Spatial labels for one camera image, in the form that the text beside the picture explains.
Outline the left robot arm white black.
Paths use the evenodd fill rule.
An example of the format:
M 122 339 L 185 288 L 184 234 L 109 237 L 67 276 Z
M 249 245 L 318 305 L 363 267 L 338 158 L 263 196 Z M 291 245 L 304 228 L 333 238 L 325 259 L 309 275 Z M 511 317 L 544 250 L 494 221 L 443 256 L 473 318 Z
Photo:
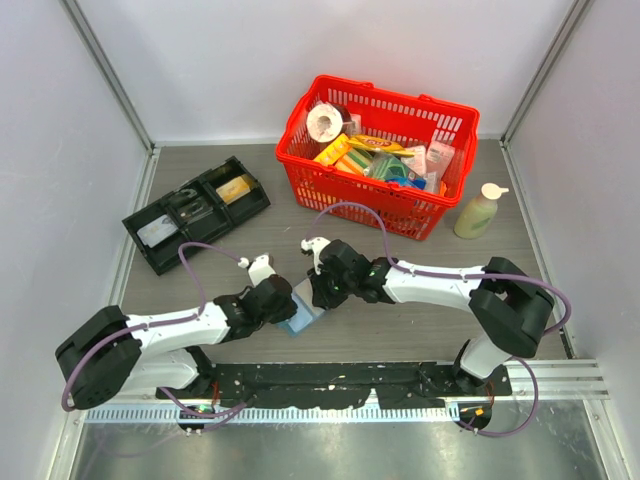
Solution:
M 56 349 L 65 379 L 61 407 L 89 410 L 121 392 L 143 363 L 197 345 L 246 338 L 267 323 L 295 316 L 290 283 L 272 274 L 237 294 L 158 315 L 125 315 L 117 305 L 100 309 Z

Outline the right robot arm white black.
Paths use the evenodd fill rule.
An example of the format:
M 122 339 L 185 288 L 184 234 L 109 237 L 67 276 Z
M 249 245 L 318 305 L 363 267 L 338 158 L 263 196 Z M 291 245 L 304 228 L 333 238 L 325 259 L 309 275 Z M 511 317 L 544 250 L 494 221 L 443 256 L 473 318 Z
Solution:
M 485 266 L 433 268 L 393 257 L 367 259 L 342 240 L 315 237 L 301 243 L 312 256 L 308 272 L 312 303 L 335 309 L 348 297 L 367 303 L 423 303 L 472 314 L 480 336 L 466 341 L 451 371 L 457 391 L 472 395 L 513 357 L 536 355 L 555 302 L 536 279 L 511 261 L 494 257 Z

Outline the blue leather card holder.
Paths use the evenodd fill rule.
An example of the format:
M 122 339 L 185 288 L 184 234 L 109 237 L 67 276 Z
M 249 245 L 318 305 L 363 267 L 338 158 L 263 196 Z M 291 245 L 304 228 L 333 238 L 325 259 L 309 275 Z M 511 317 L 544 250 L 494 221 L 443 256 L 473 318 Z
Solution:
M 326 310 L 313 305 L 313 289 L 309 279 L 305 279 L 293 289 L 292 299 L 297 306 L 296 313 L 290 319 L 278 323 L 277 327 L 289 336 L 295 337 L 320 319 Z

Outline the dark brown credit card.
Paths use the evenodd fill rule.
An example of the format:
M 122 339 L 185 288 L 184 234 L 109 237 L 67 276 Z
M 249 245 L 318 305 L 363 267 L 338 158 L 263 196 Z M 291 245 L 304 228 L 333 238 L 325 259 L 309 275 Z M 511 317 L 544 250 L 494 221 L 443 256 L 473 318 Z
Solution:
M 188 224 L 208 216 L 212 212 L 213 207 L 206 199 L 198 197 L 184 205 L 176 207 L 175 210 L 177 216 L 184 223 Z

